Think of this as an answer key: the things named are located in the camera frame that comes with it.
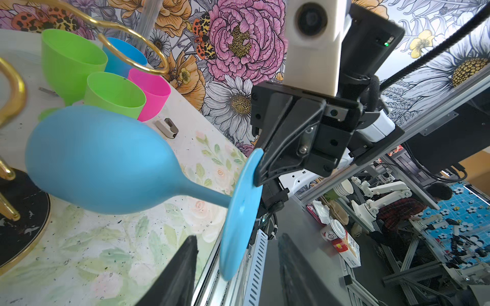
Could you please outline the pink wine glass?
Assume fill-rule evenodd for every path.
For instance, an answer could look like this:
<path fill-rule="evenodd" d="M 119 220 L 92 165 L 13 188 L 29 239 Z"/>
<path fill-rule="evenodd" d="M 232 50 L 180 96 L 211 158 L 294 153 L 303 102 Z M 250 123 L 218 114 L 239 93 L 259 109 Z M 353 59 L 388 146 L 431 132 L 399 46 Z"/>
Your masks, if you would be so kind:
<path fill-rule="evenodd" d="M 129 71 L 128 79 L 137 85 L 146 96 L 146 103 L 138 120 L 149 121 L 156 117 L 171 94 L 170 84 L 159 75 L 152 75 L 135 68 Z"/>

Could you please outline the green wine glass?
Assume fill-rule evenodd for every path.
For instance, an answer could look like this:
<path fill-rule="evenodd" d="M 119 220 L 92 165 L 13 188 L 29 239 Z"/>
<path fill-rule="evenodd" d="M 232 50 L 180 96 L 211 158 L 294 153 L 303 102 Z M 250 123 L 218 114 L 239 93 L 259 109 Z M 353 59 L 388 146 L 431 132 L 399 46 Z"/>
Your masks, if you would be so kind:
<path fill-rule="evenodd" d="M 106 53 L 79 35 L 59 29 L 42 32 L 43 75 L 66 107 L 84 98 L 88 76 L 105 71 L 107 63 Z"/>
<path fill-rule="evenodd" d="M 100 71 L 87 77 L 85 105 L 138 119 L 146 101 L 143 90 L 123 76 Z"/>

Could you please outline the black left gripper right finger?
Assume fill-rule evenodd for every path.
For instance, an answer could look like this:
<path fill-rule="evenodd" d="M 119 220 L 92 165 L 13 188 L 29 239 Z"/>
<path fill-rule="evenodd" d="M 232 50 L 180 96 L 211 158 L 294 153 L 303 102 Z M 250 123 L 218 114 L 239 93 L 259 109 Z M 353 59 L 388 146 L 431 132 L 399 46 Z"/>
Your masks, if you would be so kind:
<path fill-rule="evenodd" d="M 286 233 L 278 239 L 279 274 L 285 305 L 340 305 Z"/>

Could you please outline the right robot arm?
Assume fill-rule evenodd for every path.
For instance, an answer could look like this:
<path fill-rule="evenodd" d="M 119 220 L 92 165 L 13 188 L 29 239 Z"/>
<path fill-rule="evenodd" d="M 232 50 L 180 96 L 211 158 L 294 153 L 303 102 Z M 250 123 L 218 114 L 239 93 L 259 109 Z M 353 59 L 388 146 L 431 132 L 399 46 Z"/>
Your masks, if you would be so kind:
<path fill-rule="evenodd" d="M 285 78 L 251 92 L 251 124 L 264 151 L 253 176 L 262 188 L 258 216 L 281 210 L 302 171 L 326 178 L 360 163 L 402 135 L 382 122 L 376 71 L 404 37 L 404 29 L 350 1 L 290 1 Z"/>

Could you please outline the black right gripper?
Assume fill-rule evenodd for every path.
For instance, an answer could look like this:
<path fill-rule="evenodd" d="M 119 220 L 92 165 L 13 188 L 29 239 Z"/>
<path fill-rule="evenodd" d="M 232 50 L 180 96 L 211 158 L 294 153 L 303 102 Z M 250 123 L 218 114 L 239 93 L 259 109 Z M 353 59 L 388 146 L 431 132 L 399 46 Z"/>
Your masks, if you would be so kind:
<path fill-rule="evenodd" d="M 361 119 L 356 101 L 272 82 L 251 90 L 251 125 L 264 155 L 255 171 L 261 186 L 287 173 L 306 169 L 329 177 Z"/>

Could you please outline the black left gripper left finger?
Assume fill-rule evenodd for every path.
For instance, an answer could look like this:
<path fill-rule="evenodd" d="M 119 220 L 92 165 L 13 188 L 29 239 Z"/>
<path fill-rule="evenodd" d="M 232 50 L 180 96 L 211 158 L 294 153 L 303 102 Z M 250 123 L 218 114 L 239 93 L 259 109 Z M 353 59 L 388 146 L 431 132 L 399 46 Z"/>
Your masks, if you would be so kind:
<path fill-rule="evenodd" d="M 197 238 L 190 235 L 136 305 L 191 305 L 198 252 Z"/>

